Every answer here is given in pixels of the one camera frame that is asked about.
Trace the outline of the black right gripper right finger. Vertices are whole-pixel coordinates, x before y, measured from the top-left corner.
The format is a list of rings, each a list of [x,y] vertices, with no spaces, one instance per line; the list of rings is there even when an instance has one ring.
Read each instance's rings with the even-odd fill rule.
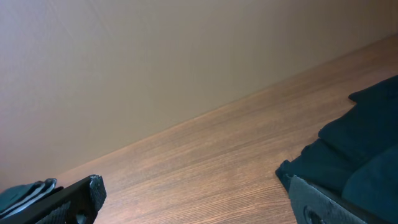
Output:
[[[290,180],[289,199],[299,224],[389,224],[296,175]]]

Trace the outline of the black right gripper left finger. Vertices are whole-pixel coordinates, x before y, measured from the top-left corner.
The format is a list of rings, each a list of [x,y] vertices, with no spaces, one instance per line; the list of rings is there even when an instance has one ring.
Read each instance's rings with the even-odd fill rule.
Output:
[[[23,211],[1,219],[1,224],[91,224],[105,199],[102,176],[89,175]]]

